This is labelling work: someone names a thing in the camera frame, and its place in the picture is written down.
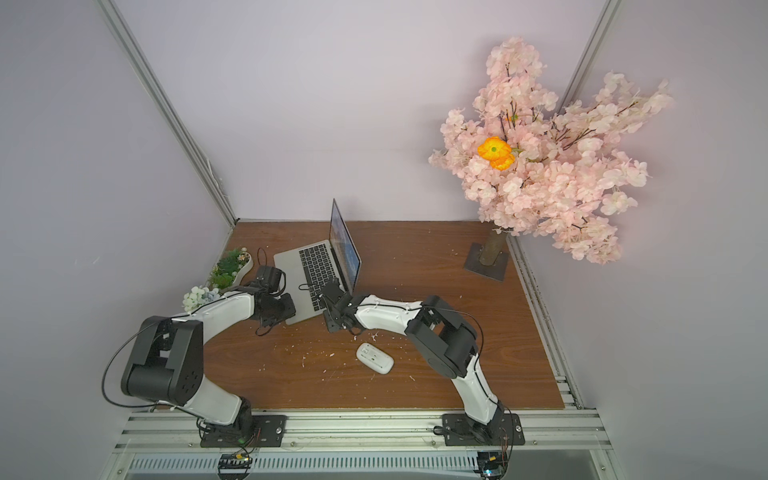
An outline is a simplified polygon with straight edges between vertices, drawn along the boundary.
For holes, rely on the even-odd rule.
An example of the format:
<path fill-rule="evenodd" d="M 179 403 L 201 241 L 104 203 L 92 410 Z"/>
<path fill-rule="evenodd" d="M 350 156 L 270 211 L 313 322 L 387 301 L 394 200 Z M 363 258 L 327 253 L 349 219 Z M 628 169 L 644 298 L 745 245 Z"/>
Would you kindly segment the white wireless mouse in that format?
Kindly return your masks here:
<path fill-rule="evenodd" d="M 362 343 L 356 350 L 357 359 L 374 372 L 387 375 L 394 366 L 394 359 L 369 343 Z"/>

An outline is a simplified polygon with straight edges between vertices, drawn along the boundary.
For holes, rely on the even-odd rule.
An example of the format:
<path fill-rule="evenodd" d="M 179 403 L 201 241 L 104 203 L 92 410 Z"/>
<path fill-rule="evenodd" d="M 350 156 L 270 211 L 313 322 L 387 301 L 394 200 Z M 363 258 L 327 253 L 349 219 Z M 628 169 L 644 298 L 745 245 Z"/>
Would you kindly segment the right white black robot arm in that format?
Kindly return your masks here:
<path fill-rule="evenodd" d="M 330 331 L 384 330 L 405 336 L 426 363 L 456 388 L 466 425 L 460 432 L 489 444 L 501 432 L 506 408 L 493 393 L 481 367 L 477 330 L 438 296 L 421 302 L 386 300 L 342 291 L 336 283 L 321 290 Z"/>

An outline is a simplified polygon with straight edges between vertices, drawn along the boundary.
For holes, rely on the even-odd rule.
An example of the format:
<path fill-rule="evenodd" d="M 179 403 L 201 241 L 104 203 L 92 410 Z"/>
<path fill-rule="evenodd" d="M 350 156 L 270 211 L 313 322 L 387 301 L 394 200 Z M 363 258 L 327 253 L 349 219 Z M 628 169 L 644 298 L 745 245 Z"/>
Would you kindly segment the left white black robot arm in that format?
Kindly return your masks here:
<path fill-rule="evenodd" d="M 175 407 L 208 428 L 253 428 L 250 403 L 209 380 L 204 373 L 204 346 L 230 327 L 255 320 L 268 328 L 295 315 L 286 292 L 287 275 L 261 266 L 256 278 L 235 286 L 191 312 L 147 318 L 128 343 L 132 350 L 123 371 L 124 395 L 146 400 L 147 407 Z"/>

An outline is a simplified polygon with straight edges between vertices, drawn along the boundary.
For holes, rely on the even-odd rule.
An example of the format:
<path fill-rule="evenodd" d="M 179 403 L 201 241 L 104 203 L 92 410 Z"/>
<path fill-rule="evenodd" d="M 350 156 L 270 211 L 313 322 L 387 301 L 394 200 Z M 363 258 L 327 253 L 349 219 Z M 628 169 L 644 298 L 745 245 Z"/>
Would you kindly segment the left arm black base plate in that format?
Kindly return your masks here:
<path fill-rule="evenodd" d="M 286 415 L 246 414 L 231 425 L 200 422 L 202 448 L 280 447 L 286 432 Z"/>

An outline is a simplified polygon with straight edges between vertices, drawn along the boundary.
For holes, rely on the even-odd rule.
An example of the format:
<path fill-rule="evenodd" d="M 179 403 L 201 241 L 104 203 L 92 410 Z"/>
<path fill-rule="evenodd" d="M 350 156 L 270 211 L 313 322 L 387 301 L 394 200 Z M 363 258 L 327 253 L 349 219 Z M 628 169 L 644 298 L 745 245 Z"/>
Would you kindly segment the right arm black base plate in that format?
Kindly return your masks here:
<path fill-rule="evenodd" d="M 470 419 L 466 414 L 444 414 L 440 423 L 432 429 L 444 439 L 446 446 L 504 446 L 526 444 L 520 418 L 505 412 L 485 425 Z"/>

